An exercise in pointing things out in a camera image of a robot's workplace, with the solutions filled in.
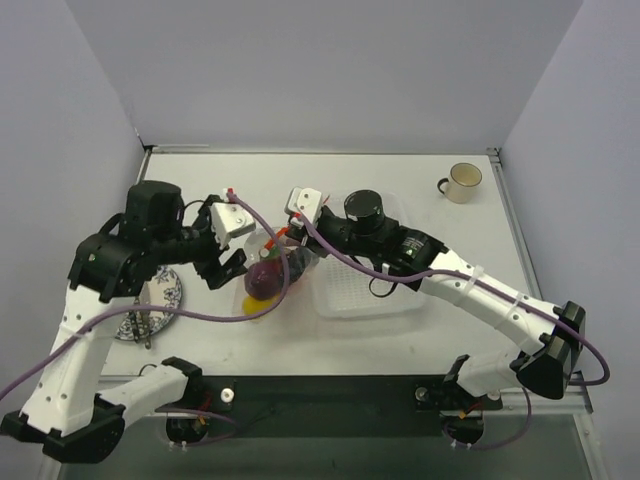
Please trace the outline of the fake purple onion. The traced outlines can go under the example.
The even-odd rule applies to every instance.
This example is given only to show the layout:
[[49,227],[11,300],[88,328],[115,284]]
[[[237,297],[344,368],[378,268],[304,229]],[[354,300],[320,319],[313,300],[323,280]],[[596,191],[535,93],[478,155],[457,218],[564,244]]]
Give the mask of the fake purple onion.
[[264,260],[254,263],[244,276],[244,288],[249,296],[266,300],[277,296],[284,281],[280,260]]

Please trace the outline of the clear zip top bag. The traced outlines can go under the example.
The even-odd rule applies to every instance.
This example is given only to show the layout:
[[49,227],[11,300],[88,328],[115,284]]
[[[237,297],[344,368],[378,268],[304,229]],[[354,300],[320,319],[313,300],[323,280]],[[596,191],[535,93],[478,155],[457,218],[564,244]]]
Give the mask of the clear zip top bag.
[[[284,313],[295,303],[310,298],[312,272],[319,256],[284,235],[284,227],[275,232],[282,240],[289,266],[289,286],[286,296],[276,312]],[[263,228],[252,232],[245,240],[243,250],[247,256],[247,272],[236,281],[232,315],[246,316],[263,313],[281,296],[284,266],[279,249]]]

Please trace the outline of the fake purple eggplant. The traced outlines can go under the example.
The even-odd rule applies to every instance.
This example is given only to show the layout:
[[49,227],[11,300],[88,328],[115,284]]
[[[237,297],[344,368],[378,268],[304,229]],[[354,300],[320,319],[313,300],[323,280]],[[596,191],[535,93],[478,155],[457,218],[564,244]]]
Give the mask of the fake purple eggplant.
[[286,256],[291,283],[296,283],[309,268],[318,263],[317,255],[306,247],[288,250]]

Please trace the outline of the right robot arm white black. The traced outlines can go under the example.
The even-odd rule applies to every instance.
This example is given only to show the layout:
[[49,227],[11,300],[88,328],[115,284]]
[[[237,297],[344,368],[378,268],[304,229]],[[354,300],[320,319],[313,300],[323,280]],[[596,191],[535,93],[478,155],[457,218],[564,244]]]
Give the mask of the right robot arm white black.
[[459,356],[443,384],[450,405],[464,408],[511,387],[551,400],[564,396],[586,344],[581,306],[557,306],[496,280],[438,239],[388,217],[375,191],[350,194],[344,209],[339,217],[320,191],[295,187],[284,208],[287,235],[373,279],[444,300],[513,343],[503,352]]

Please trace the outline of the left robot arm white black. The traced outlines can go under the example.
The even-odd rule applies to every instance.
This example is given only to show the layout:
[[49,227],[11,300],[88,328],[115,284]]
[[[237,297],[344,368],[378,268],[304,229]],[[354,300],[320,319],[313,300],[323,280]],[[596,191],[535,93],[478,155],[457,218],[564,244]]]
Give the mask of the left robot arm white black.
[[231,239],[255,228],[232,194],[208,196],[185,225],[178,186],[142,181],[128,190],[124,211],[78,245],[50,356],[27,372],[39,382],[21,409],[5,414],[2,434],[40,444],[61,463],[99,463],[146,415],[199,406],[202,370],[177,357],[118,387],[98,384],[121,322],[142,310],[136,299],[159,267],[191,264],[211,290],[245,273],[242,250],[220,260]]

